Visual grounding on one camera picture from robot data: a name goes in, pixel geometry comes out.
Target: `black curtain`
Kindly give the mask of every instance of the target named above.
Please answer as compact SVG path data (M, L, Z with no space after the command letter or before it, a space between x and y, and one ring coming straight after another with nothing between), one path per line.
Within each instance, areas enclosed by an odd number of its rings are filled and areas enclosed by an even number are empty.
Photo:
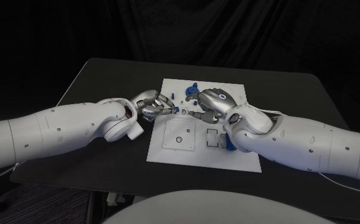
M351 118L359 11L359 0L4 0L3 91L59 98L91 57L310 72Z

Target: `blue plastic part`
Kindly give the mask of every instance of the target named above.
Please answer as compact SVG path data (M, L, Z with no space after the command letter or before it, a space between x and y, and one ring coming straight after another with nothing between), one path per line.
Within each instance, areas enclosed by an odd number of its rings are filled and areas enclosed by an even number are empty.
M197 83L194 83L193 86L186 89L186 95L192 95L194 93L199 93Z
M233 144L232 144L232 142L230 142L230 137L229 137L228 133L226 133L226 148L228 148L228 150L230 150L230 151L235 151L235 150L236 150L236 147L233 146Z

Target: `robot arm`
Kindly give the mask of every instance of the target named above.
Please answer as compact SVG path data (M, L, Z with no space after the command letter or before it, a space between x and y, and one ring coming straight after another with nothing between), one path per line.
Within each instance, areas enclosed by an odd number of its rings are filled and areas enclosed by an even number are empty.
M206 113L212 110L223 119L232 144L242 152L256 152L300 170L360 179L359 133L298 117L282 115L271 119L252 105L233 106L230 95L217 89L204 90L196 98Z
M144 113L154 119L171 114L173 106L153 106L166 99L156 90L143 92L131 101L109 98L98 103L63 105L29 116L0 121L0 167L22 161L63 154L88 145L96 138L117 141L125 134L135 139L143 134L137 116ZM153 107L154 114L144 110Z

